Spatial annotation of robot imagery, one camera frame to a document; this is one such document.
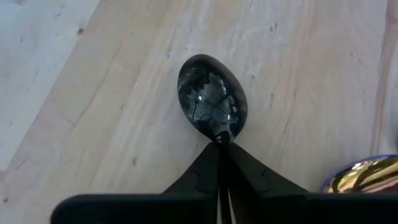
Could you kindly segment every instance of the wooden table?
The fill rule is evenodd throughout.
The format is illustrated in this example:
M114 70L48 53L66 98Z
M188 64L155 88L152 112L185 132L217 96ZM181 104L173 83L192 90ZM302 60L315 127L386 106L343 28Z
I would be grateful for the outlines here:
M246 92L236 142L317 191L395 152L397 37L395 0L0 0L0 223L168 187L208 143L177 100L199 53Z

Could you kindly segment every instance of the metallic reflective object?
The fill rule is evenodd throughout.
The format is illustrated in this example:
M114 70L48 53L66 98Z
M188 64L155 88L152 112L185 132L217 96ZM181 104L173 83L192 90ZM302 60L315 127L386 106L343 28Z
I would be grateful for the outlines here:
M232 72L217 59L195 55L178 76L178 99L188 120L213 142L229 145L242 130L248 103Z
M398 154L369 157L338 171L323 185L324 193L398 192Z

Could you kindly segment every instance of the gold object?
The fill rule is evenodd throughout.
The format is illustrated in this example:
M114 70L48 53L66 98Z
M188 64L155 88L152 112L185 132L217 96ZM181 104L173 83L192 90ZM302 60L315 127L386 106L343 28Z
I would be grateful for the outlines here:
M398 192L398 154L374 156L350 164L330 177L323 193Z

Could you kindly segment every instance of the wood grain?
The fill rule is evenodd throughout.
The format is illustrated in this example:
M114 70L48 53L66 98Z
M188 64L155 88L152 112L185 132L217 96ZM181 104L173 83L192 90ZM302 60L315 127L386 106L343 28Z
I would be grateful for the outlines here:
M90 21L78 35L80 26L70 29L52 58L58 72L38 81L37 93L17 101L15 86L46 66L44 53L0 56L27 62L13 67L18 82L4 82L19 95L0 95L0 138L11 142L1 146L0 223L47 222L70 195L156 193L180 177L208 143L177 100L180 67L199 53L222 61L246 92L249 117L236 142L306 189L347 163L395 152L395 5L102 0L92 15L79 9ZM47 44L49 54L55 44Z

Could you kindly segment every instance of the black spoon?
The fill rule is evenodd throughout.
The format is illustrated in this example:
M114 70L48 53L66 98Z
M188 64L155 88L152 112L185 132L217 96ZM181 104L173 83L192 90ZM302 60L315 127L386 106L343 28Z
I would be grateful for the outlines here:
M240 133L248 116L246 96L232 72L208 55L195 55L183 64L177 88L188 120L221 148L221 219L223 223L231 223L226 160L228 146Z

